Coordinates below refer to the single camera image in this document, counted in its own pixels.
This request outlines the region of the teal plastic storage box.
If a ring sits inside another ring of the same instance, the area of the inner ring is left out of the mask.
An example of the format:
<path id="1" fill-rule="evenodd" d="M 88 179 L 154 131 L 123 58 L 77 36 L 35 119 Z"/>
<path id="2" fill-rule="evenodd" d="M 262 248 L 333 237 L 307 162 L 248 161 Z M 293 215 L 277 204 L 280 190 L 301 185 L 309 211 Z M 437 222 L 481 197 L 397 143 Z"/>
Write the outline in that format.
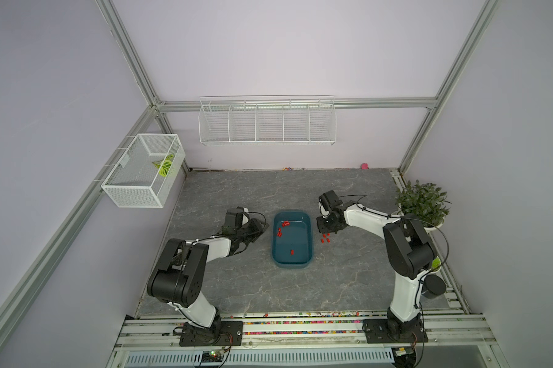
<path id="1" fill-rule="evenodd" d="M 282 226 L 289 221 L 290 225 Z M 282 211 L 273 219 L 271 256 L 280 268 L 305 268 L 313 259 L 313 231 L 309 215 L 299 210 Z"/>

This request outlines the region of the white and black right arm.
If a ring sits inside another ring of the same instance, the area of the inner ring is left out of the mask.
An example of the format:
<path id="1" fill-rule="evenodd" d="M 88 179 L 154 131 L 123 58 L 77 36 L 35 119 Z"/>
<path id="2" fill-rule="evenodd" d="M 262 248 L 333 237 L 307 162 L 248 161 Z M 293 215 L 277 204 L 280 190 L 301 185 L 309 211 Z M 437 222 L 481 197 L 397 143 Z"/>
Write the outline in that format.
<path id="1" fill-rule="evenodd" d="M 394 294 L 388 308 L 387 329 L 406 334 L 422 322 L 421 298 L 434 299 L 446 292 L 444 280 L 433 268 L 437 253 L 416 216 L 390 216 L 357 203 L 320 204 L 316 219 L 322 234 L 349 226 L 361 228 L 385 240 L 388 260 L 395 272 Z"/>

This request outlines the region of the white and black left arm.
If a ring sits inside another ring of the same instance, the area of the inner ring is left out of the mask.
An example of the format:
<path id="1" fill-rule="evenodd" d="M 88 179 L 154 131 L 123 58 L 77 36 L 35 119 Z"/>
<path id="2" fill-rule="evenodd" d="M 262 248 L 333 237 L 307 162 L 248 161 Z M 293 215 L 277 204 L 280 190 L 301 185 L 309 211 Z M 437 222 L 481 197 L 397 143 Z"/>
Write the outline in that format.
<path id="1" fill-rule="evenodd" d="M 202 239 L 170 239 L 149 276 L 147 295 L 172 306 L 193 328 L 211 331 L 220 321 L 218 310 L 202 293 L 207 264 L 238 255 L 267 230 L 267 221 L 245 215 L 235 226 L 223 225 Z"/>

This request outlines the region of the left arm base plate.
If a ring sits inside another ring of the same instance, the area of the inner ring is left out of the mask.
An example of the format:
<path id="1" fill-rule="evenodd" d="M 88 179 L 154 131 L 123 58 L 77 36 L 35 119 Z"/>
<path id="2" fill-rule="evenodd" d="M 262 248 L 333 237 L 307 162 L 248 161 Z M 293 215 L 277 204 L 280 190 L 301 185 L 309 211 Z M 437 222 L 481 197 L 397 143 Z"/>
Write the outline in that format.
<path id="1" fill-rule="evenodd" d="M 183 325 L 180 333 L 181 347 L 240 346 L 244 336 L 241 321 L 218 320 L 210 328 L 195 326 L 191 322 Z"/>

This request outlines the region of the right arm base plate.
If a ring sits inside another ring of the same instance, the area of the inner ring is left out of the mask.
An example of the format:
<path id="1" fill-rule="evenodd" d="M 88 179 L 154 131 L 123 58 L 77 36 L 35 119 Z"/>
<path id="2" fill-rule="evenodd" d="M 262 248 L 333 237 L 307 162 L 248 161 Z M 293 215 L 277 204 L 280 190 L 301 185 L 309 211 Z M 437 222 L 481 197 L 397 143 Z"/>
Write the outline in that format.
<path id="1" fill-rule="evenodd" d="M 427 343 L 428 335 L 419 314 L 413 320 L 401 322 L 392 319 L 365 319 L 362 330 L 367 343 Z"/>

